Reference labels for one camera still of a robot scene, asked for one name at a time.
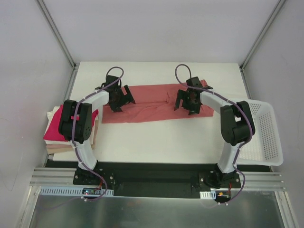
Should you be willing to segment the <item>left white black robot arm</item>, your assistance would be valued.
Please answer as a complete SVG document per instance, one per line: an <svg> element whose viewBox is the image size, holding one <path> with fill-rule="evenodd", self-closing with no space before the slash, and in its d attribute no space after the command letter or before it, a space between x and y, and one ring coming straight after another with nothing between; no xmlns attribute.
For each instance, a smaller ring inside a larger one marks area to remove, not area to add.
<svg viewBox="0 0 304 228"><path fill-rule="evenodd" d="M75 150L78 166L86 170L84 179L91 185L97 184L101 175L94 169L97 158L89 140L93 128L93 112L102 114L105 105L109 105L113 112L121 112L121 107L127 103L121 78L111 75L106 76L105 83L81 100L66 100L63 103L58 131Z"/></svg>

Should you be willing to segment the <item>salmon pink t shirt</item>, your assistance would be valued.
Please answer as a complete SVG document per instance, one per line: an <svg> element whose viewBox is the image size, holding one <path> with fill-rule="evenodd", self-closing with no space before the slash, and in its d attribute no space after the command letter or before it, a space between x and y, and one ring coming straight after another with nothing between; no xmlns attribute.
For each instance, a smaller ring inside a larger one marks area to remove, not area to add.
<svg viewBox="0 0 304 228"><path fill-rule="evenodd" d="M214 110L202 105L199 114L189 115L183 108L174 110L178 90L186 87L181 84L135 85L129 89L135 104L122 107L122 112L114 113L109 105L103 107L103 124L143 123L193 117L212 117Z"/></svg>

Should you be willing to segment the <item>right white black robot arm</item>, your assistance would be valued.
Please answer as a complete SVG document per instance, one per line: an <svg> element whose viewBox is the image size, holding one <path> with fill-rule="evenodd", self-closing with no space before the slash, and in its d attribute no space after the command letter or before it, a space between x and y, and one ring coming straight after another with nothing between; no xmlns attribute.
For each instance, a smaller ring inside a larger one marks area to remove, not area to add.
<svg viewBox="0 0 304 228"><path fill-rule="evenodd" d="M185 84L124 86L128 98L124 123L143 123L192 116L220 115L220 131L225 141L222 156L217 163L214 183L225 187L235 172L240 148L255 134L253 117L246 101L233 102L213 91L198 77L190 77Z"/></svg>

